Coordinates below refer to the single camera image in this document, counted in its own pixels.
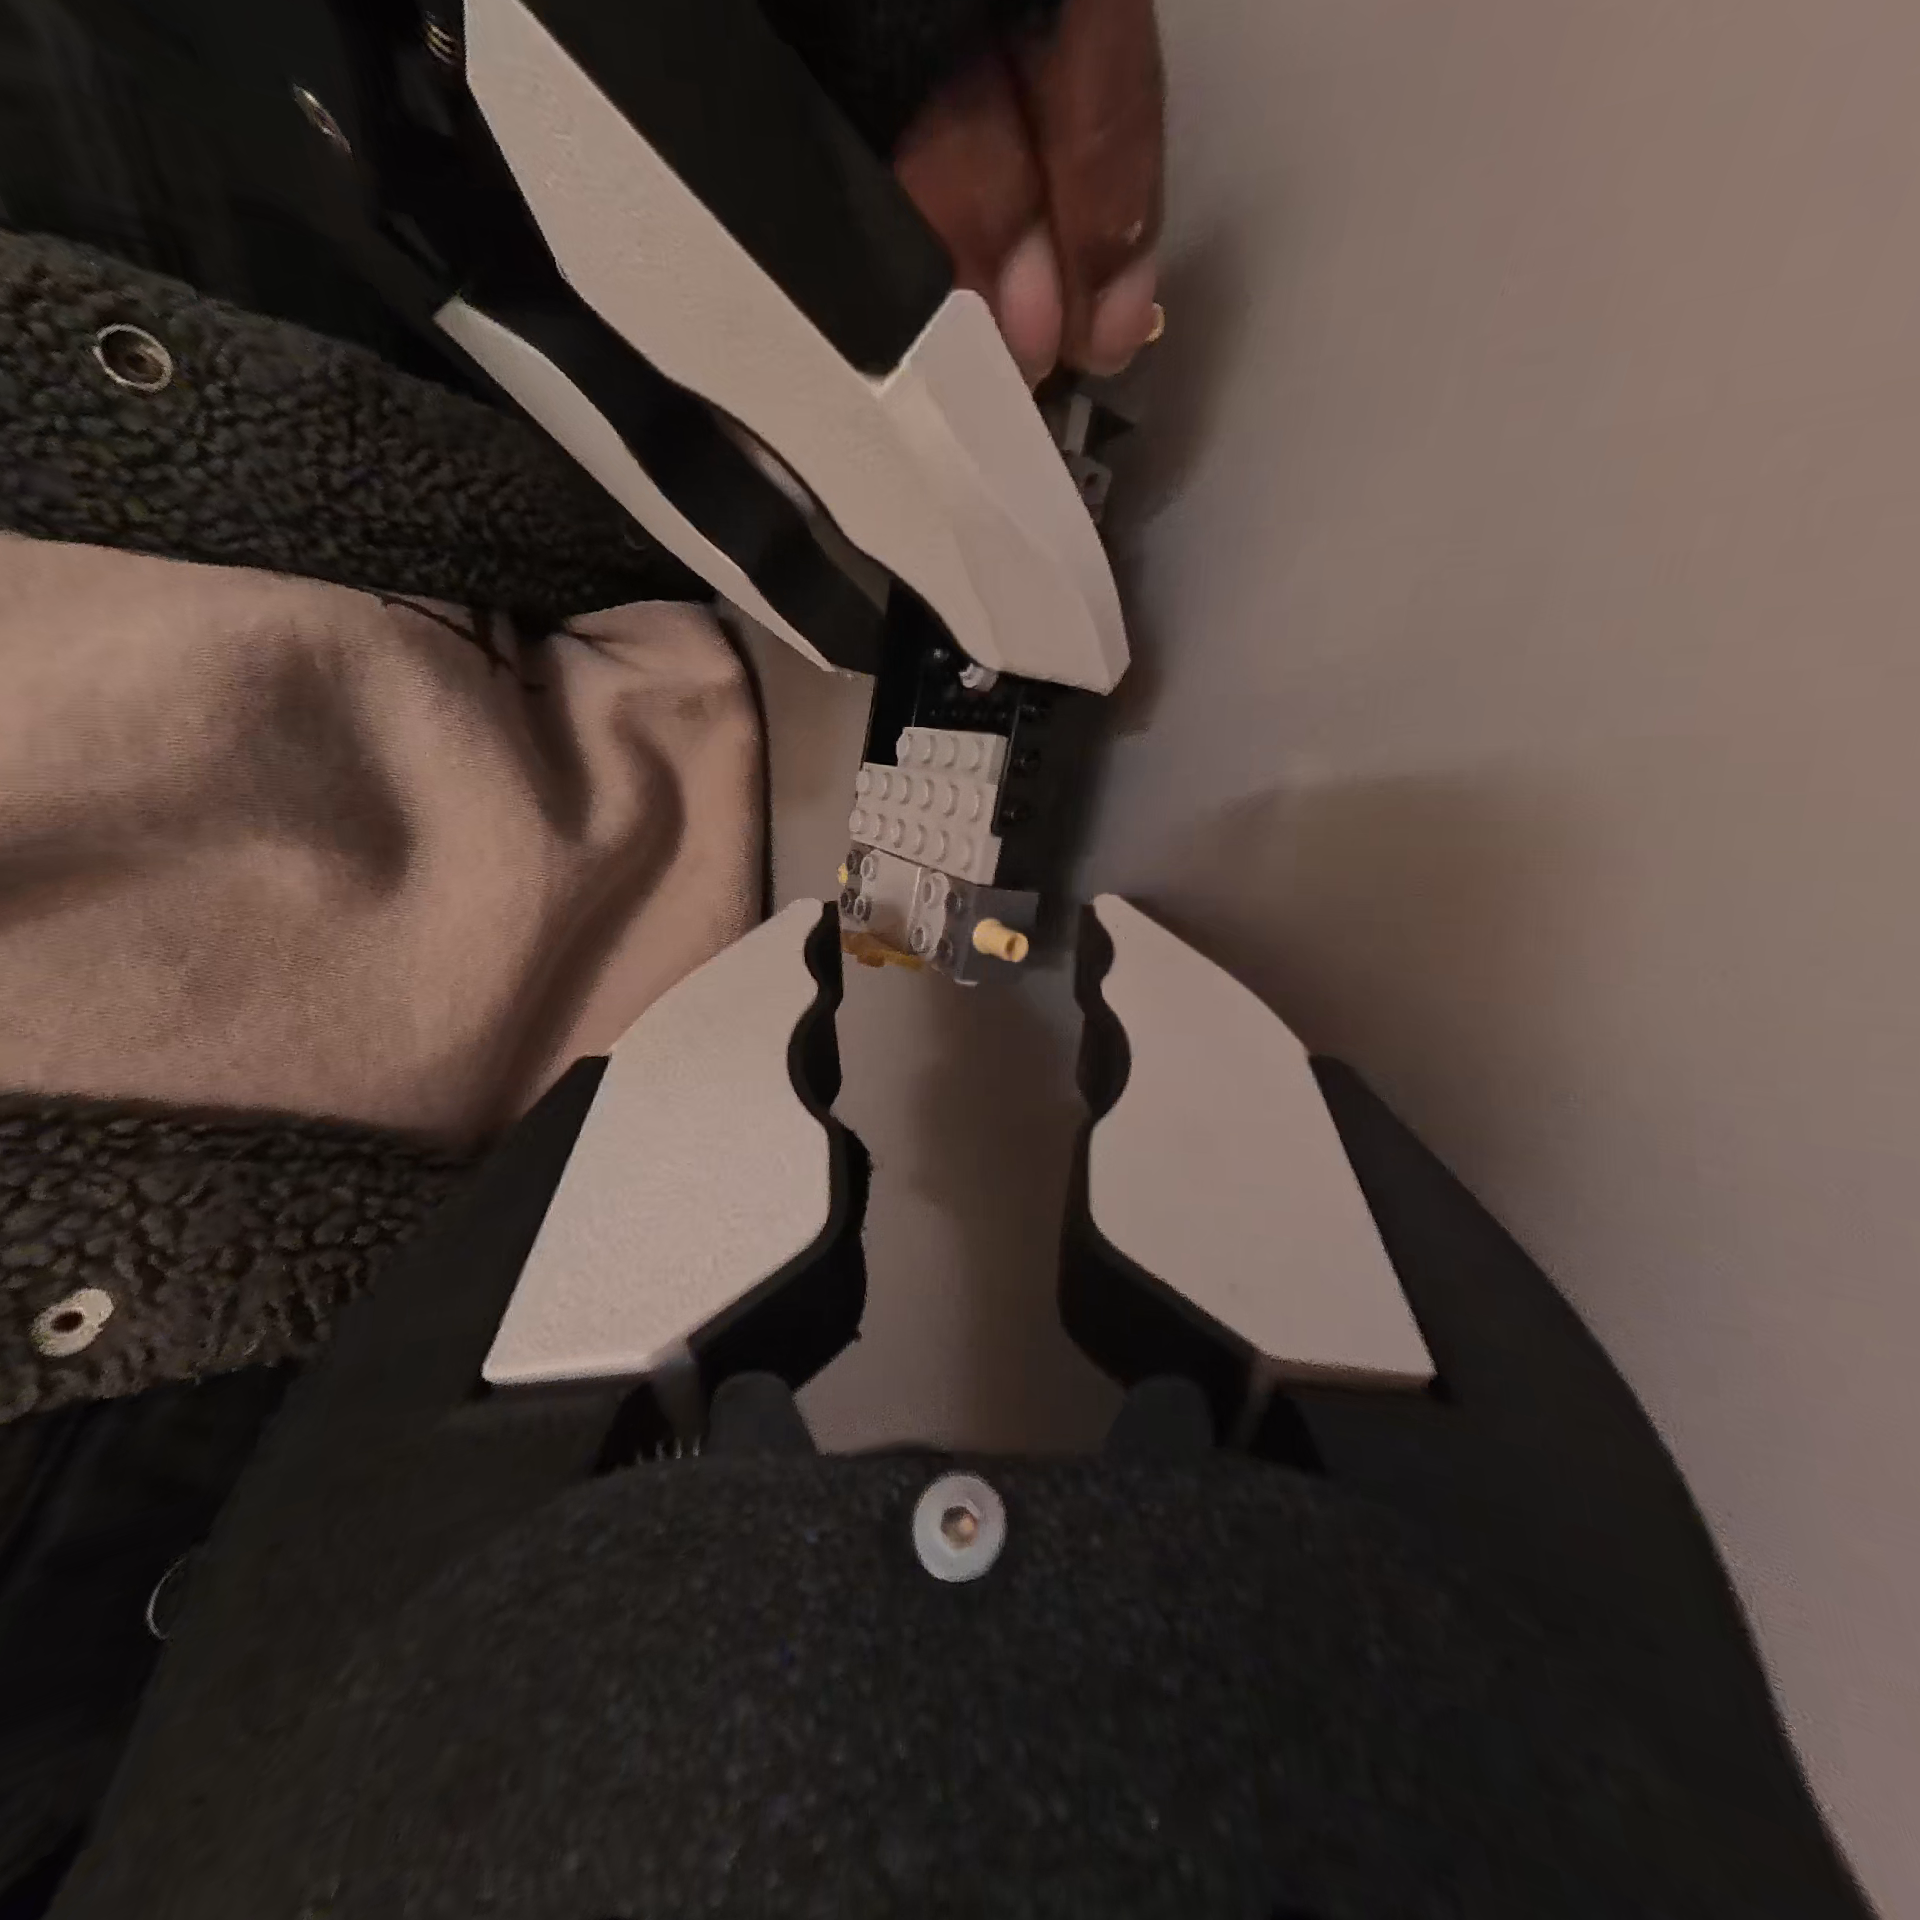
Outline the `person's black fleece jacket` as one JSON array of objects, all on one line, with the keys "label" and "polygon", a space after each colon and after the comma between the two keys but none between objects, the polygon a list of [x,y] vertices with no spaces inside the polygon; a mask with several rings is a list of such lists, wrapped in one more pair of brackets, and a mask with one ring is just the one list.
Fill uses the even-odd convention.
[{"label": "person's black fleece jacket", "polygon": [[[636,602],[711,612],[484,400],[18,233],[6,534],[524,633]],[[5,1914],[44,1914],[87,1841],[197,1549],[286,1389],[518,1117],[440,1141],[5,1089]]]}]

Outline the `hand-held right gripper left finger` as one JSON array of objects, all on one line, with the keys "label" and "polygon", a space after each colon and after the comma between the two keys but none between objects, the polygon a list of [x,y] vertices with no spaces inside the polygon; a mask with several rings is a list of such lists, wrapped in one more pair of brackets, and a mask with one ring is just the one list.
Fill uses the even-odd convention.
[{"label": "hand-held right gripper left finger", "polygon": [[836,1117],[840,927],[800,900],[612,1045],[484,1358],[491,1384],[802,1384],[861,1316],[861,1146]]}]

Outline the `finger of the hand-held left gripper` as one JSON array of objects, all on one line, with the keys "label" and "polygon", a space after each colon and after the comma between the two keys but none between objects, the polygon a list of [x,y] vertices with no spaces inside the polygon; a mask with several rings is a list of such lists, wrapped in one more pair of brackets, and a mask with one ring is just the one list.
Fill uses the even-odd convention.
[{"label": "finger of the hand-held left gripper", "polygon": [[975,662],[1125,673],[1112,572],[984,300],[754,4],[466,4],[567,287]]},{"label": "finger of the hand-held left gripper", "polygon": [[499,318],[447,300],[436,328],[638,525],[731,608],[836,669],[836,564],[802,510],[693,394],[568,300]]}]

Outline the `person's left hand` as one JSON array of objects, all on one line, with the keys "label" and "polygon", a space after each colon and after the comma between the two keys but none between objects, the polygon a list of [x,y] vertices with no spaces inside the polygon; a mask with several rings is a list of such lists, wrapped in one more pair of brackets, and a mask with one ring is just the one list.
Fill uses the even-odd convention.
[{"label": "person's left hand", "polygon": [[1165,71],[1152,2],[1066,2],[932,89],[894,170],[1028,388],[1160,333]]}]

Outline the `toy brick car chassis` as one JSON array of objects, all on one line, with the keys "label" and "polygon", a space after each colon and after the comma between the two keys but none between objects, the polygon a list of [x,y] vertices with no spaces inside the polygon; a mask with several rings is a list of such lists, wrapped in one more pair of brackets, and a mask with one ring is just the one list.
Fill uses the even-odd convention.
[{"label": "toy brick car chassis", "polygon": [[898,592],[836,870],[840,930],[955,984],[1011,977],[1043,935],[1088,784],[1095,694],[973,662]]}]

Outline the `grey desk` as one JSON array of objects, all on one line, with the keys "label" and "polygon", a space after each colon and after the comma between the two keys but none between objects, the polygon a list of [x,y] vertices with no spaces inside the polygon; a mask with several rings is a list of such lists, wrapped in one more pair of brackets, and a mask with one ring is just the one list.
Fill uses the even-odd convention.
[{"label": "grey desk", "polygon": [[1916,1914],[1916,4],[1158,4],[1079,879],[1560,1289]]}]

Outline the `person's beige top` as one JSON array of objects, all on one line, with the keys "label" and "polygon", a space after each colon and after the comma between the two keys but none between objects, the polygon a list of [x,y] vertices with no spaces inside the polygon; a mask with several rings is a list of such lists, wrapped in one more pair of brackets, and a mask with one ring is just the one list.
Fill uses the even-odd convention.
[{"label": "person's beige top", "polygon": [[6,1093],[474,1141],[759,918],[762,845],[702,608],[5,534]]}]

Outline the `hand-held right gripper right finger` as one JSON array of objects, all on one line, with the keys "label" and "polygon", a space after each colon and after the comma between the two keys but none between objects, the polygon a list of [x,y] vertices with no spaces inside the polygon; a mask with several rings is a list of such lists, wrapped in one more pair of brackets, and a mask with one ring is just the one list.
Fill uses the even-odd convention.
[{"label": "hand-held right gripper right finger", "polygon": [[1117,896],[1080,918],[1071,1343],[1216,1425],[1274,1384],[1427,1391],[1428,1341],[1286,1021]]}]

